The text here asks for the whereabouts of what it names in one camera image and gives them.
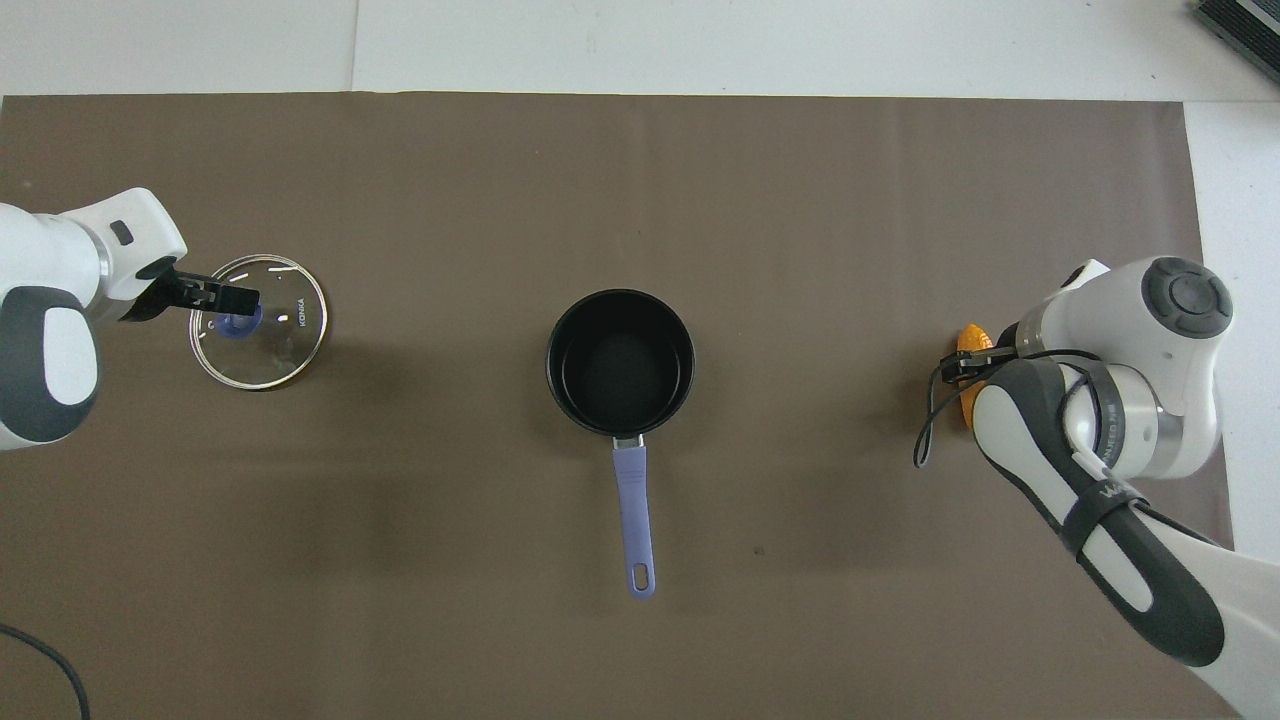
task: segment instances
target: white robotic arm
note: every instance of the white robotic arm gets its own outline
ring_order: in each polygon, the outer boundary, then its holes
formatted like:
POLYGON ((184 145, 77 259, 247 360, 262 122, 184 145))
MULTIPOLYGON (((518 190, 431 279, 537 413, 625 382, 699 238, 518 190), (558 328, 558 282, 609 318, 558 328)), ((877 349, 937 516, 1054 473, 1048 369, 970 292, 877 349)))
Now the white robotic arm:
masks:
POLYGON ((257 293, 173 269, 187 246, 133 188, 60 215, 0 204, 0 451, 61 439, 93 405, 93 328, 180 305, 252 314, 257 293))
POLYGON ((1247 717, 1280 717, 1280 566, 1217 547, 1125 482, 1208 459, 1230 324, 1226 288, 1194 263, 1091 263, 974 354, 998 365, 980 373, 974 437, 1143 638, 1247 717))

